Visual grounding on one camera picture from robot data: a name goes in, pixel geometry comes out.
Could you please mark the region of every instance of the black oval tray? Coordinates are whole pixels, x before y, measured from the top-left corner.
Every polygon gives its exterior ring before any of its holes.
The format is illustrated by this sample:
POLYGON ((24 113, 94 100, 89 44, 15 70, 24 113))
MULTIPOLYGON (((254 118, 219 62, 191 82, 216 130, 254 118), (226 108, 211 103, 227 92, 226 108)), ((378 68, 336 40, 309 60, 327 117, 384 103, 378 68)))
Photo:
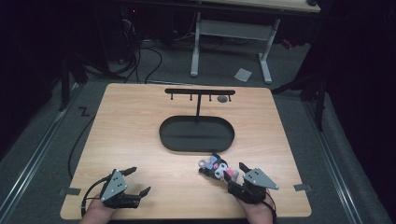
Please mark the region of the black oval tray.
POLYGON ((233 126, 209 116, 173 116, 160 127, 161 142, 173 151, 221 152, 233 143, 233 126))

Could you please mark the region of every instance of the desk top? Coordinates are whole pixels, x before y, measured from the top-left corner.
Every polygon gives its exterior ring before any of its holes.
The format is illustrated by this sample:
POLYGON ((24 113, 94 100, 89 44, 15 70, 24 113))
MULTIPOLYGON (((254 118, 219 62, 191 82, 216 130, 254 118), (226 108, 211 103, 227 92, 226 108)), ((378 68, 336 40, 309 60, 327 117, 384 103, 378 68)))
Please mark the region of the desk top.
POLYGON ((306 0, 203 0, 203 2, 301 12, 320 12, 319 6, 311 7, 306 3, 306 0))
MULTIPOLYGON (((113 169, 137 167, 125 177, 127 194, 151 186, 137 209, 119 209, 115 219, 239 218, 244 212, 227 193, 225 183, 198 173, 198 161, 210 153, 175 152, 161 143, 159 128, 174 115, 195 115, 197 97, 166 94, 166 88, 235 90, 232 101, 202 97, 201 115, 227 119, 235 138, 229 149, 219 153, 237 169, 241 161, 249 168, 260 167, 279 190, 270 190, 279 217, 307 217, 311 208, 271 92, 265 88, 165 86, 110 84, 82 152, 71 188, 61 211, 64 219, 80 219, 80 204, 87 189, 113 169)), ((99 193, 103 185, 91 192, 99 193)))

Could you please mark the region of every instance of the table top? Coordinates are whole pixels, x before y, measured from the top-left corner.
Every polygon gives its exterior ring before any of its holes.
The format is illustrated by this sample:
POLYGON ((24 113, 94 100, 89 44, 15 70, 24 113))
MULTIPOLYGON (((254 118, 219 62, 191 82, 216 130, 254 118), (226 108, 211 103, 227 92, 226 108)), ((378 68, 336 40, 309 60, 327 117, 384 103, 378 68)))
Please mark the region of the table top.
MULTIPOLYGON (((137 167, 125 176, 127 194, 151 187, 137 209, 119 209, 115 219, 240 218, 245 214, 224 182, 199 174, 198 161, 210 153, 175 152, 161 143, 159 129, 174 115, 195 115, 197 97, 171 96, 166 88, 234 90, 231 102, 202 97, 201 115, 228 120, 233 144, 219 155, 240 174, 238 163, 261 168, 279 190, 270 190, 279 217, 308 217, 311 208, 272 93, 265 88, 110 84, 92 125, 61 210, 64 219, 80 219, 80 204, 87 189, 113 169, 137 167)), ((242 176, 237 182, 242 183, 242 176)), ((93 197, 103 185, 94 188, 93 197)))
POLYGON ((311 7, 306 3, 306 0, 203 0, 203 2, 301 12, 320 12, 320 7, 318 5, 311 7))

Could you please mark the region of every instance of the human hand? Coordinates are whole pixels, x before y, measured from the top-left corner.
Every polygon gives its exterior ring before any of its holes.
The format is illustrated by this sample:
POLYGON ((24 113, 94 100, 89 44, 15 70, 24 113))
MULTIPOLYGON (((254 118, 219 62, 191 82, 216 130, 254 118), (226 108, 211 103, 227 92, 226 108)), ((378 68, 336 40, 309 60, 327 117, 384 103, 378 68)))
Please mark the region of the human hand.
POLYGON ((92 199, 87 213, 79 224, 106 224, 113 217, 117 209, 106 207, 99 199, 99 194, 92 199))
MULTIPOLYGON (((268 205, 270 205, 272 208, 274 208, 274 202, 268 195, 267 195, 267 197, 265 197, 264 202, 267 203, 268 205)), ((264 203, 251 204, 251 203, 245 203, 236 197, 235 197, 235 199, 238 201, 238 203, 244 209, 245 215, 246 215, 247 220, 250 224, 273 224, 274 223, 273 211, 264 203)))

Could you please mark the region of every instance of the plush toy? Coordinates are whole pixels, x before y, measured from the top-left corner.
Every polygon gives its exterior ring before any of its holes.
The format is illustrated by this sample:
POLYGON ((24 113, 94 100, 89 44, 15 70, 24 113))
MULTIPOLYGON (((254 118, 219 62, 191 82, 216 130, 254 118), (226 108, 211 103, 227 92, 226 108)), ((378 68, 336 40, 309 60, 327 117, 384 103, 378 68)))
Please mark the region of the plush toy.
POLYGON ((198 162, 199 173, 205 174, 215 179, 224 180, 224 172, 231 177, 233 182, 238 178, 239 172, 237 170, 230 169, 225 160, 223 160, 217 153, 213 153, 210 156, 210 161, 200 160, 198 162))

